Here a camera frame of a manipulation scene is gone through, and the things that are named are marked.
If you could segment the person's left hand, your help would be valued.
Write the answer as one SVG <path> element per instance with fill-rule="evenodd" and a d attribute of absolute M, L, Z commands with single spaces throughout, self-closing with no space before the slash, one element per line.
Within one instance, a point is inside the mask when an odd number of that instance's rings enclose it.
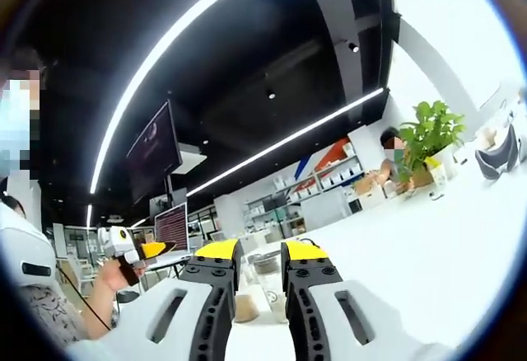
<path fill-rule="evenodd" d="M 131 287 L 118 260 L 107 260 L 100 268 L 99 279 L 114 292 Z"/>

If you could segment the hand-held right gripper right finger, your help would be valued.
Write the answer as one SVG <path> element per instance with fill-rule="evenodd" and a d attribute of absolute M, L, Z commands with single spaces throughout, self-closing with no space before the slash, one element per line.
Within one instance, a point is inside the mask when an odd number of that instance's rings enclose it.
<path fill-rule="evenodd" d="M 400 314 L 364 285 L 344 280 L 311 241 L 281 244 L 285 314 L 298 360 L 447 360 L 451 349 L 422 343 Z"/>

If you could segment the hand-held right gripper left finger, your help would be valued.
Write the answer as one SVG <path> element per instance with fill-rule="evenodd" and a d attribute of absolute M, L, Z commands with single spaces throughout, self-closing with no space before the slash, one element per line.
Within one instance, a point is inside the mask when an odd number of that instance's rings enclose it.
<path fill-rule="evenodd" d="M 223 360 L 236 314 L 243 248 L 230 239 L 199 249 L 176 277 L 126 305 L 98 340 L 69 345 L 70 360 Z"/>

